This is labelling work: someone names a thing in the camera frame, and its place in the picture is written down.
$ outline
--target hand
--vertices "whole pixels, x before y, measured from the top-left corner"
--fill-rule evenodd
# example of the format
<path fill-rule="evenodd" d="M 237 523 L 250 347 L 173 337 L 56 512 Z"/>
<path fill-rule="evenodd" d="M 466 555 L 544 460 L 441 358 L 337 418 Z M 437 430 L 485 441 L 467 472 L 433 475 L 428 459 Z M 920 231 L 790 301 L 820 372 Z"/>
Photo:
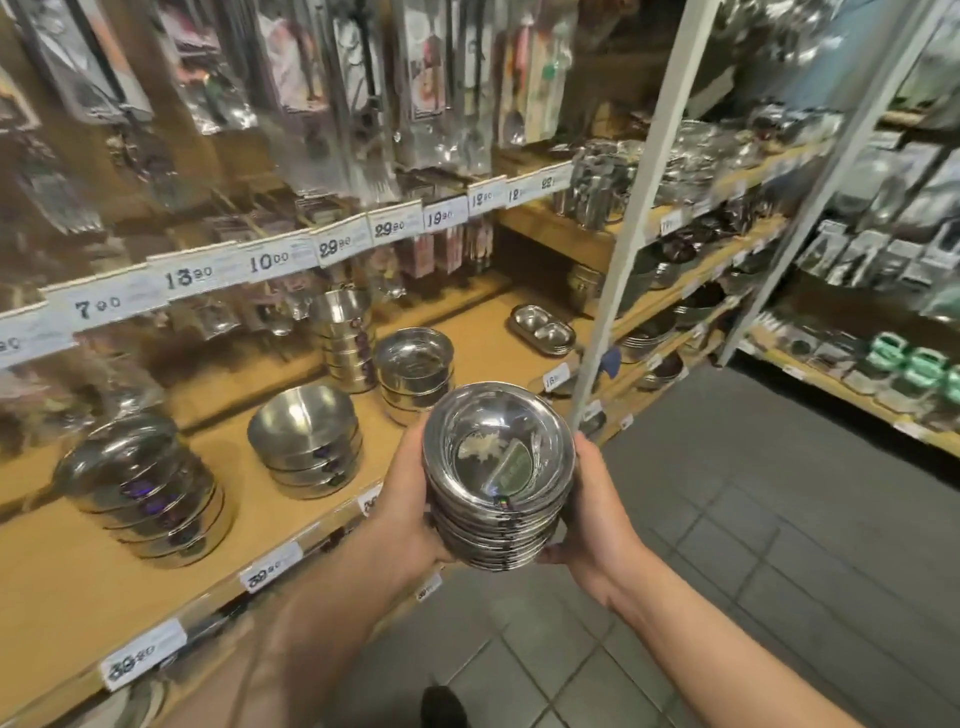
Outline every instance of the hand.
<path fill-rule="evenodd" d="M 564 542 L 545 549 L 540 561 L 566 564 L 581 589 L 612 609 L 621 596 L 624 567 L 643 544 L 620 502 L 600 448 L 582 432 L 576 433 L 574 442 L 573 520 L 567 524 Z"/>
<path fill-rule="evenodd" d="M 370 516 L 371 527 L 382 530 L 386 548 L 411 571 L 411 578 L 425 574 L 438 562 L 453 558 L 437 532 L 423 517 L 426 505 L 426 473 L 423 472 L 423 428 L 426 415 L 407 428 L 394 452 L 383 489 Z"/>

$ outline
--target shoe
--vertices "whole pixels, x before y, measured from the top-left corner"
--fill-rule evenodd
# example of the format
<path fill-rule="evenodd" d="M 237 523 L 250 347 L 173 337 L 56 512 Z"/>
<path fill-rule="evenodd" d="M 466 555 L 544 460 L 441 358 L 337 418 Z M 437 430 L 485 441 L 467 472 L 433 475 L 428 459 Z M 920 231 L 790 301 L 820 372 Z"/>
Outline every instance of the shoe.
<path fill-rule="evenodd" d="M 467 711 L 446 685 L 433 685 L 423 691 L 420 728 L 468 728 Z"/>

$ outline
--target person's left hand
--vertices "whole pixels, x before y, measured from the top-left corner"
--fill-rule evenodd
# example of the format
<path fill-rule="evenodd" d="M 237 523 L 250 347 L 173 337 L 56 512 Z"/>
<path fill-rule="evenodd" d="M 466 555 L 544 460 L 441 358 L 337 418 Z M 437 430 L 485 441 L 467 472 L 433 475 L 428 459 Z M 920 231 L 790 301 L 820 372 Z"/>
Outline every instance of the person's left hand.
<path fill-rule="evenodd" d="M 426 573 L 438 562 L 453 561 L 440 536 L 423 517 L 426 473 L 422 449 L 426 419 L 423 415 L 403 433 L 370 516 L 371 525 L 384 529 L 404 568 L 414 570 L 416 575 Z"/>

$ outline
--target packaged utensil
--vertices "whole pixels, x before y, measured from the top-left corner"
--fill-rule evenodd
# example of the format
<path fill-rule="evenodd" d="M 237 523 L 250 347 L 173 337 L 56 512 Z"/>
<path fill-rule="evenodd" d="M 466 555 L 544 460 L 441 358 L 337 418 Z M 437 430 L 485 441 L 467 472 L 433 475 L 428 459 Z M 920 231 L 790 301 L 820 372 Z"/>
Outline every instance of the packaged utensil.
<path fill-rule="evenodd" d="M 205 0 L 151 0 L 151 23 L 171 80 L 201 134 L 256 126 Z"/>

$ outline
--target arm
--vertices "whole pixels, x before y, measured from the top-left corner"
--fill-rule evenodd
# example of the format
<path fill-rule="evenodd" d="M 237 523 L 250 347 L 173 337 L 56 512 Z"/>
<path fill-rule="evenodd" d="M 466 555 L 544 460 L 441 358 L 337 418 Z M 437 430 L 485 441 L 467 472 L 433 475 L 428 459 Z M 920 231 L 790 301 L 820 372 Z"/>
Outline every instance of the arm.
<path fill-rule="evenodd" d="M 543 560 L 564 563 L 633 627 L 686 701 L 714 728 L 859 725 L 697 594 L 640 541 L 600 450 L 577 434 L 576 520 Z"/>
<path fill-rule="evenodd" d="M 404 433 L 371 517 L 300 577 L 255 635 L 256 644 L 238 649 L 164 728 L 316 724 L 376 623 L 439 561 L 449 560 L 423 521 L 423 424 Z"/>

